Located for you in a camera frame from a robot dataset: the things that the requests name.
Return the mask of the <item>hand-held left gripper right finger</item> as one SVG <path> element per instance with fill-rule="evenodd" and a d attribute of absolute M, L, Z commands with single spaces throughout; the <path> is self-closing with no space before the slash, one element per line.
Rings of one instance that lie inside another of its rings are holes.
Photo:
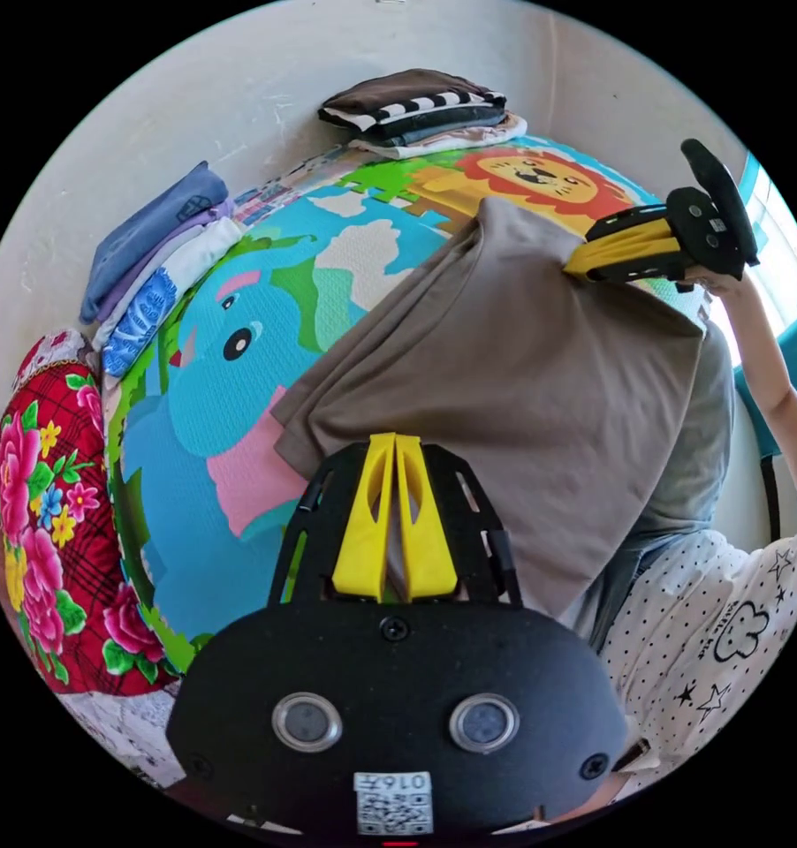
<path fill-rule="evenodd" d="M 421 440 L 397 435 L 395 461 L 407 599 L 422 602 L 451 596 L 458 587 L 458 576 Z"/>

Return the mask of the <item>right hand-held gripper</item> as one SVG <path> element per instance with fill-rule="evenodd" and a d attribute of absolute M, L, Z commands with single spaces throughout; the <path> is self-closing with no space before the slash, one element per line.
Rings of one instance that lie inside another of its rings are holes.
<path fill-rule="evenodd" d="M 679 284 L 695 266 L 740 277 L 747 265 L 743 203 L 730 199 L 722 209 L 708 194 L 684 187 L 664 204 L 626 208 L 594 223 L 563 270 L 590 282 L 664 278 Z"/>

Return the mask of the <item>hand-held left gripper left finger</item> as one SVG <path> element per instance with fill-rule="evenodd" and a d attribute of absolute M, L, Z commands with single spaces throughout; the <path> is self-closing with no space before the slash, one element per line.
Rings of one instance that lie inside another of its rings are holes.
<path fill-rule="evenodd" d="M 369 438 L 332 573 L 343 596 L 381 602 L 387 574 L 396 435 Z"/>

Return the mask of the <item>person's right hand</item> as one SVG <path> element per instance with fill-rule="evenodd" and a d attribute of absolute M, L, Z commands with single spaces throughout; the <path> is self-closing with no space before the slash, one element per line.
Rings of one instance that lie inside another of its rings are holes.
<path fill-rule="evenodd" d="M 695 266 L 686 270 L 679 284 L 686 287 L 699 285 L 712 297 L 723 299 L 754 290 L 754 282 L 747 271 L 740 277 L 720 274 L 703 266 Z"/>

